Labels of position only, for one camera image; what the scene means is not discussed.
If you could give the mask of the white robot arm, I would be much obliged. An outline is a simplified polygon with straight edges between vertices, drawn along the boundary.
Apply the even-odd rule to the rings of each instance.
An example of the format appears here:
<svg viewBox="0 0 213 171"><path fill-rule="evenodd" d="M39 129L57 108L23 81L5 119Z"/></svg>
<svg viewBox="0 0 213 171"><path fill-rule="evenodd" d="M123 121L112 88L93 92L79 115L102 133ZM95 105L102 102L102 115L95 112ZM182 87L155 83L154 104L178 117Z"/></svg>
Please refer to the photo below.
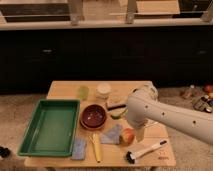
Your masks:
<svg viewBox="0 0 213 171"><path fill-rule="evenodd" d="M151 119L213 145L213 115L161 103L153 85L135 89L128 96L126 106L126 120L135 130Z"/></svg>

